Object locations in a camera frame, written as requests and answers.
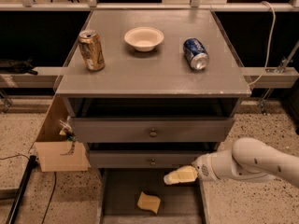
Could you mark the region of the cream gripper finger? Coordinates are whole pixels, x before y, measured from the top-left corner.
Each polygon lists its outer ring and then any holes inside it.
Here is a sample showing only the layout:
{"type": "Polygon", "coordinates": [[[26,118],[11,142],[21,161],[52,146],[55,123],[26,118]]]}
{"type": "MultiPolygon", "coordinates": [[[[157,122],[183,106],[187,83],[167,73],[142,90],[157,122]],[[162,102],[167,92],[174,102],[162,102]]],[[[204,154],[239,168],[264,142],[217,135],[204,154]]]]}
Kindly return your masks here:
{"type": "Polygon", "coordinates": [[[164,177],[166,185],[194,182],[197,178],[197,171],[194,167],[187,165],[170,172],[164,177]]]}

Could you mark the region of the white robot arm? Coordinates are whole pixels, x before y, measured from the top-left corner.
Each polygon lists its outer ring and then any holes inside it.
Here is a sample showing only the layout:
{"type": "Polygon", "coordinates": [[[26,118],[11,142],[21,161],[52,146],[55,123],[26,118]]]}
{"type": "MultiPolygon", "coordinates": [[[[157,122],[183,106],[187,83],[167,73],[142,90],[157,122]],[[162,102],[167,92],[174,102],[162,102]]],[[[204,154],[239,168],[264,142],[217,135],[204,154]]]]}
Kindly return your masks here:
{"type": "Polygon", "coordinates": [[[254,138],[240,138],[227,150],[199,156],[164,176],[166,185],[233,179],[265,182],[275,176],[299,187],[299,158],[254,138]]]}

